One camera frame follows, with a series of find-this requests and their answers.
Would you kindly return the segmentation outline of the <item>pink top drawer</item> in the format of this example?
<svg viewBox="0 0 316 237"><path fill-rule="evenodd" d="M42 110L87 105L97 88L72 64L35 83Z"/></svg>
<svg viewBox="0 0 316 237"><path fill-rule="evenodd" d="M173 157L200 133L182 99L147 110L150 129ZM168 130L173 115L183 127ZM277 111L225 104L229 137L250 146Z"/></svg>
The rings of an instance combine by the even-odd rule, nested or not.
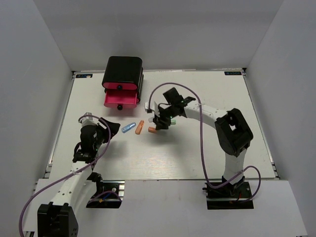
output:
<svg viewBox="0 0 316 237"><path fill-rule="evenodd" d="M110 90L136 90L137 85L128 82L103 82L102 86Z"/></svg>

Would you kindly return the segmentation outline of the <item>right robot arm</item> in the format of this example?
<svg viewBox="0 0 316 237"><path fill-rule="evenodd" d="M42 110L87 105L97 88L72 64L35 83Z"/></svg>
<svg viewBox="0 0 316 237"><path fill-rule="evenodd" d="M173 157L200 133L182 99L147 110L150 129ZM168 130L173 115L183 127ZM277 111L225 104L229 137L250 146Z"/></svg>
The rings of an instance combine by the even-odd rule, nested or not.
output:
<svg viewBox="0 0 316 237"><path fill-rule="evenodd" d="M199 96L184 98L175 87L163 94L166 99L166 108L151 102L145 104L145 111L153 113L152 122L156 130L167 130L171 126L174 117L195 119L200 125L209 125L216 130L220 147L225 152L225 170L222 176L222 184L210 185L211 188L223 187L223 192L234 197L241 191L240 184L244 181L244 158L253 133L239 109L230 111L219 110L204 105Z"/></svg>

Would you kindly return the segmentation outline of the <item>blue translucent lead case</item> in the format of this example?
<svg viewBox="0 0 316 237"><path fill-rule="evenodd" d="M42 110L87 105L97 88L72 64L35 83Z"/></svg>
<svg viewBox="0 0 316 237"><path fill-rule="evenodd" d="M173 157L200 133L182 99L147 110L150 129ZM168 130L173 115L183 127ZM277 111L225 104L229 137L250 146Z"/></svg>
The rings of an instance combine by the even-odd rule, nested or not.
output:
<svg viewBox="0 0 316 237"><path fill-rule="evenodd" d="M122 131L122 133L126 133L126 132L130 131L132 128L134 128L135 126L136 126L136 123L135 123L135 122L132 122L132 123L130 123L130 124L124 126L124 127L121 129L121 131Z"/></svg>

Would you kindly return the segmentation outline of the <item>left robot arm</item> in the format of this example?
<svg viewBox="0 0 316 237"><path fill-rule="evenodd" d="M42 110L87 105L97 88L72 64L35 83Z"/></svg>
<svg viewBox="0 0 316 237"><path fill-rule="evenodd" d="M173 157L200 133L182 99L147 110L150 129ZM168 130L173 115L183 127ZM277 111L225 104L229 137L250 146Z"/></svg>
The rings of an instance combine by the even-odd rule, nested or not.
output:
<svg viewBox="0 0 316 237"><path fill-rule="evenodd" d="M37 233L39 237L76 237L79 224L76 214L85 208L92 197L104 192L102 176L93 171L99 151L118 133L120 124L104 118L93 121L93 116L80 119L80 141L74 148L69 177L62 181L56 195L48 204L41 204L37 211Z"/></svg>

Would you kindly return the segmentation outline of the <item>pink drawer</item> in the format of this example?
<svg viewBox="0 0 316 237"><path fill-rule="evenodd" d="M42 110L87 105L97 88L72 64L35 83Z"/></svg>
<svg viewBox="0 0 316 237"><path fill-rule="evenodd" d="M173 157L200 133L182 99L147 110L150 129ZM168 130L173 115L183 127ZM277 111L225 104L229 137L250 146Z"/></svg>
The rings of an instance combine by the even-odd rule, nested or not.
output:
<svg viewBox="0 0 316 237"><path fill-rule="evenodd" d="M110 90L136 90L137 85L128 82L103 82L102 86Z"/></svg>
<svg viewBox="0 0 316 237"><path fill-rule="evenodd" d="M134 109L138 102L137 92L134 90L109 89L105 94L104 106L118 110Z"/></svg>

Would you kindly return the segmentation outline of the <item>orange capped lead tube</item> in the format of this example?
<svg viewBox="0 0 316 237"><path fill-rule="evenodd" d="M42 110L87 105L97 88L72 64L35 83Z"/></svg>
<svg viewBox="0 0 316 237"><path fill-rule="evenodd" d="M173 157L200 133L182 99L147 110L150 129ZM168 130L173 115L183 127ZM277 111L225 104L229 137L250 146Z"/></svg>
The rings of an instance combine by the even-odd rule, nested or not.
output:
<svg viewBox="0 0 316 237"><path fill-rule="evenodd" d="M148 127L148 132L149 133L157 133L157 130L154 127Z"/></svg>

